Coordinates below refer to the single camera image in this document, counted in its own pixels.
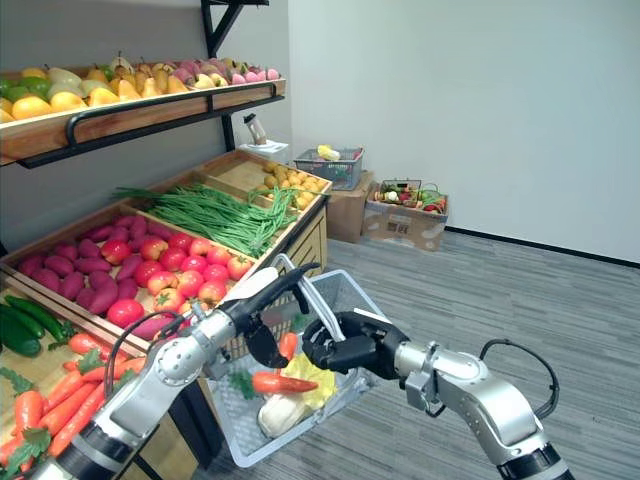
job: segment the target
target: zucchini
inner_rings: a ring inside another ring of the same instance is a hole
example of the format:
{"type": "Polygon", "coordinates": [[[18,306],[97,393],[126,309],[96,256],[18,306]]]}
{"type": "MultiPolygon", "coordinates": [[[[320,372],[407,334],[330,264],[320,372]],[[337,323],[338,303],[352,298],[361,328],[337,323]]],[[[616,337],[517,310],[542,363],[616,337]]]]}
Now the zucchini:
{"type": "Polygon", "coordinates": [[[4,314],[0,316],[0,340],[8,349],[26,357],[35,357],[42,350],[38,339],[22,323],[4,314]]]}
{"type": "Polygon", "coordinates": [[[24,298],[14,297],[13,295],[7,295],[5,300],[12,307],[35,318],[40,325],[53,335],[53,338],[55,338],[57,342],[63,342],[65,340],[64,330],[60,322],[40,305],[30,300],[25,300],[24,298]]]}
{"type": "Polygon", "coordinates": [[[33,317],[18,310],[17,308],[8,307],[0,303],[0,316],[7,317],[6,321],[14,321],[21,323],[27,330],[29,330],[34,337],[44,337],[44,328],[33,317]]]}

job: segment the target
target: gray carpet floor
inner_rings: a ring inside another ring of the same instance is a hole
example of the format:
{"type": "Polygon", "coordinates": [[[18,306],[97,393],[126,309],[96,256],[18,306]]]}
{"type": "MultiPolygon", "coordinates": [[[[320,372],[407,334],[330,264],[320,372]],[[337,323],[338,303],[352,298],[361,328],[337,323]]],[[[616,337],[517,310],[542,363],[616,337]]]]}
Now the gray carpet floor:
{"type": "MultiPolygon", "coordinates": [[[[439,252],[383,242],[329,242],[329,269],[347,270],[412,340],[478,354],[510,338],[542,354],[561,382],[544,420],[577,479],[640,478],[640,271],[445,233],[439,252]]],[[[489,367],[534,406],[548,380],[524,354],[496,347],[489,367]]],[[[386,382],[249,469],[223,451],[194,478],[499,478],[466,425],[407,406],[386,382]]]]}

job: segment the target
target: cardboard box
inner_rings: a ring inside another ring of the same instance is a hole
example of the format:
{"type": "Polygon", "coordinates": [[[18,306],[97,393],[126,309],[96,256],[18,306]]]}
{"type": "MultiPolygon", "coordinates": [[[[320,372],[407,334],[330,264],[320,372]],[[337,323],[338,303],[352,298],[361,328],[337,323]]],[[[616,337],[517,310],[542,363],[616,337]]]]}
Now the cardboard box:
{"type": "Polygon", "coordinates": [[[434,214],[399,205],[376,202],[368,195],[362,234],[407,247],[435,252],[449,217],[449,197],[444,214],[434,214]]]}
{"type": "Polygon", "coordinates": [[[364,204],[373,186],[373,172],[364,171],[354,190],[332,191],[327,207],[327,235],[343,242],[358,243],[364,204]]]}

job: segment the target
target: gray plastic basket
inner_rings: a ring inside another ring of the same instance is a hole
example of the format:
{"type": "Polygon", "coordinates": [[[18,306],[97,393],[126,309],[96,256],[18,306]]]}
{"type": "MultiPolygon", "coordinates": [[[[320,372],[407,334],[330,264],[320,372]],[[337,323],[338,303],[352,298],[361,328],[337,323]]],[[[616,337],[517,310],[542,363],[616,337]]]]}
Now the gray plastic basket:
{"type": "MultiPolygon", "coordinates": [[[[336,322],[333,314],[330,314],[333,320],[326,318],[325,309],[329,309],[329,312],[332,310],[339,312],[360,308],[383,315],[367,294],[343,270],[318,275],[310,280],[304,278],[301,287],[310,306],[325,325],[336,322]]],[[[293,297],[290,297],[290,301],[266,310],[263,313],[263,320],[268,325],[274,325],[288,321],[299,313],[298,304],[293,297]]],[[[338,336],[344,338],[337,322],[332,327],[337,327],[338,336]]],[[[245,370],[253,374],[265,370],[265,367],[257,363],[251,355],[245,355],[229,364],[230,373],[245,370]]],[[[233,460],[240,467],[250,467],[357,400],[376,384],[375,378],[362,369],[351,370],[347,375],[336,374],[338,391],[326,405],[275,439],[265,436],[258,425],[258,412],[265,403],[262,397],[245,400],[242,393],[231,385],[229,375],[218,381],[208,380],[208,386],[213,398],[214,414],[229,445],[233,460]]]]}
{"type": "Polygon", "coordinates": [[[340,160],[332,162],[318,156],[318,152],[311,148],[294,160],[296,168],[331,180],[333,190],[353,190],[360,181],[364,148],[336,150],[340,152],[340,160]]]}

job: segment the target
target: red tomato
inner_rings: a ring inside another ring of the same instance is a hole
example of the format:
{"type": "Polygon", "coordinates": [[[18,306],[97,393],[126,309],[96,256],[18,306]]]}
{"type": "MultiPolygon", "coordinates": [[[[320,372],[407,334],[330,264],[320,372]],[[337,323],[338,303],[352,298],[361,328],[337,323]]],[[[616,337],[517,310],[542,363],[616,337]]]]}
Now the red tomato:
{"type": "Polygon", "coordinates": [[[178,277],[173,273],[161,270],[155,272],[147,281],[147,289],[151,295],[157,295],[165,288],[175,288],[178,286],[178,277]]]}
{"type": "Polygon", "coordinates": [[[169,237],[169,247],[179,248],[185,253],[189,251],[191,242],[193,242],[193,237],[182,232],[174,233],[169,237]]]}
{"type": "Polygon", "coordinates": [[[102,245],[100,253],[111,265],[120,265],[125,258],[131,255],[131,247],[122,240],[107,240],[102,245]]]}
{"type": "Polygon", "coordinates": [[[153,310],[159,312],[161,310],[177,311],[184,303],[184,297],[175,288],[165,288],[160,290],[153,299],[153,310]]]}
{"type": "Polygon", "coordinates": [[[127,328],[143,315],[142,305],[130,298],[116,301],[107,311],[107,319],[120,328],[127,328]]]}
{"type": "Polygon", "coordinates": [[[207,255],[211,248],[211,242],[206,238],[196,237],[189,247],[189,255],[207,255]]]}
{"type": "Polygon", "coordinates": [[[181,248],[169,247],[160,254],[160,258],[158,259],[158,261],[165,270],[175,272],[177,270],[180,270],[180,265],[182,265],[182,262],[185,258],[187,258],[187,254],[184,253],[181,248]]]}
{"type": "Polygon", "coordinates": [[[229,270],[231,280],[235,280],[237,282],[252,266],[253,262],[250,262],[246,258],[233,257],[227,264],[227,270],[229,270]]]}
{"type": "Polygon", "coordinates": [[[142,262],[140,265],[138,265],[138,268],[136,268],[136,273],[134,273],[133,277],[136,279],[136,283],[139,287],[146,288],[151,275],[161,271],[162,265],[160,265],[155,260],[147,260],[146,262],[142,262]]]}
{"type": "Polygon", "coordinates": [[[195,296],[203,283],[202,274],[196,270],[178,274],[178,292],[186,298],[195,296]]]}
{"type": "Polygon", "coordinates": [[[222,265],[209,265],[202,272],[202,276],[207,282],[227,283],[229,280],[229,272],[222,265]]]}
{"type": "Polygon", "coordinates": [[[224,247],[212,246],[209,253],[207,253],[207,262],[212,265],[224,265],[226,266],[231,260],[231,254],[229,250],[224,247]]]}
{"type": "Polygon", "coordinates": [[[215,306],[227,294],[227,287],[220,282],[205,282],[198,290],[198,298],[211,306],[215,306]]]}
{"type": "Polygon", "coordinates": [[[180,264],[180,270],[183,272],[186,272],[187,270],[196,270],[202,273],[208,266],[209,264],[204,257],[201,257],[200,255],[189,255],[180,264]]]}

